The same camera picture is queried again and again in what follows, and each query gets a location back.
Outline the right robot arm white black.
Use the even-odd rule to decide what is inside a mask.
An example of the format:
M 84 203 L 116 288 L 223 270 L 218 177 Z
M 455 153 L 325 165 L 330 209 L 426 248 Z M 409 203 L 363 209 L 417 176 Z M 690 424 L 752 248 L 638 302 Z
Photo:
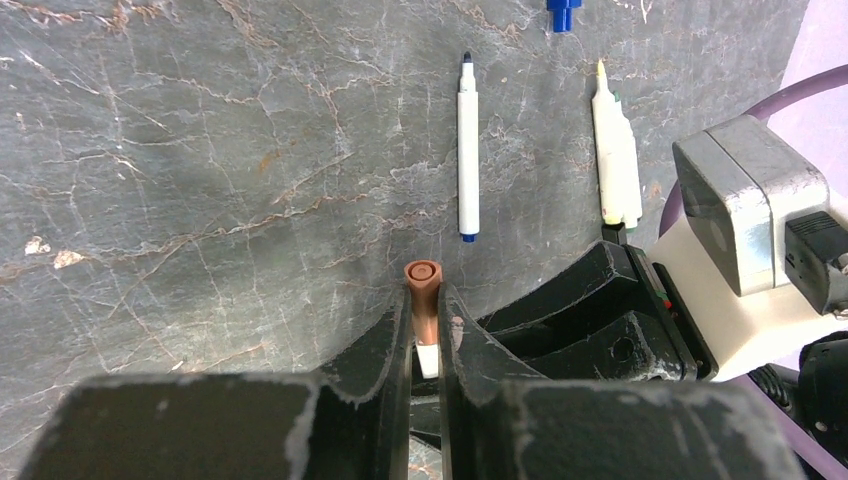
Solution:
M 818 307 L 847 307 L 847 241 L 787 236 L 790 285 Z M 417 260 L 404 269 L 413 311 L 435 332 L 441 267 Z M 693 318 L 667 265 L 626 243 L 600 241 L 569 268 L 519 300 L 478 319 L 480 325 L 531 368 L 551 378 L 715 380 L 717 348 Z M 834 456 L 847 457 L 847 332 L 802 347 L 799 373 L 766 360 L 746 375 L 778 408 Z M 413 380 L 412 431 L 441 448 L 435 380 Z

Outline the blue pen cap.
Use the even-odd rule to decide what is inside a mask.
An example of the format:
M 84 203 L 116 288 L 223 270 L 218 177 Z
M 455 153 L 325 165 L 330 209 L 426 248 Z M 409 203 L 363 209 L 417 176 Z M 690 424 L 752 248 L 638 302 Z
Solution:
M 582 0 L 547 0 L 546 9 L 551 17 L 554 33 L 570 32 L 573 28 L 574 12 L 581 8 Z

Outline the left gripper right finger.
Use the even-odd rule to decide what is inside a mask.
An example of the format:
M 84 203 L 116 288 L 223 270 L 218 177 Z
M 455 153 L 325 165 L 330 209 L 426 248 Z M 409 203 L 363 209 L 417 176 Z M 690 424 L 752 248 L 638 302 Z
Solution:
M 551 380 L 438 296 L 448 479 L 801 479 L 764 402 L 727 384 Z

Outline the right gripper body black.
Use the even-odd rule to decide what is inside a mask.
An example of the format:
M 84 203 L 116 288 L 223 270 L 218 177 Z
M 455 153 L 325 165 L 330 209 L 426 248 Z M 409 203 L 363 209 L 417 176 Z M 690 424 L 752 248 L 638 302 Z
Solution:
M 682 380 L 712 380 L 718 363 L 697 326 L 670 272 L 652 262 L 640 248 L 625 245 L 639 280 L 646 285 L 650 304 L 682 364 Z

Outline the white pen yellow tip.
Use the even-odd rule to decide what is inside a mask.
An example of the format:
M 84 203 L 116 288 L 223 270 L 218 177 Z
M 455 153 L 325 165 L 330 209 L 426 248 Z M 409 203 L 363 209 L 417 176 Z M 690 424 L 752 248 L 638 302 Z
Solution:
M 636 141 L 619 97 L 609 88 L 602 60 L 597 62 L 591 106 L 603 222 L 633 230 L 643 214 Z

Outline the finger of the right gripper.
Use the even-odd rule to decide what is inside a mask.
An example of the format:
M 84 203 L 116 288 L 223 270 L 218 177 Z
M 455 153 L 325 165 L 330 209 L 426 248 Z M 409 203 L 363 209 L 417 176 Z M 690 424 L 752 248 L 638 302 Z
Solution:
M 524 333 L 513 346 L 521 361 L 553 379 L 681 381 L 688 375 L 662 323 L 635 311 L 558 350 L 545 352 L 539 337 Z
M 478 322 L 501 336 L 536 327 L 589 332 L 593 323 L 621 310 L 638 286 L 626 248 L 599 241 L 565 270 Z

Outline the white pen blue end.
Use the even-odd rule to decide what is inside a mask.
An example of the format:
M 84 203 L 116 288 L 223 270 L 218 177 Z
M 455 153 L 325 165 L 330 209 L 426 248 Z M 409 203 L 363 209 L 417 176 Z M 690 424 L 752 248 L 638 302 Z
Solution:
M 479 100 L 472 55 L 463 53 L 457 92 L 458 231 L 465 243 L 480 233 Z

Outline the brown pen cap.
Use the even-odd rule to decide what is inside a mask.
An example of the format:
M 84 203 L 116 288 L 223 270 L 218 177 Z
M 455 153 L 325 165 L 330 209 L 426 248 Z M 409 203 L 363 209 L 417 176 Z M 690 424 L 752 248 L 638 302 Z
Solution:
M 430 260 L 416 260 L 405 267 L 411 294 L 412 326 L 422 377 L 439 376 L 438 292 L 443 282 L 442 267 Z

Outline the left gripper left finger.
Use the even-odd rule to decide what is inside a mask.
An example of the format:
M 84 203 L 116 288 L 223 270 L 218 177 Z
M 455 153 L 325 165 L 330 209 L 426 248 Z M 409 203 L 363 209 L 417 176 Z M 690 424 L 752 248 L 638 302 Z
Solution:
M 411 299 L 308 373 L 90 378 L 62 401 L 24 479 L 403 479 Z

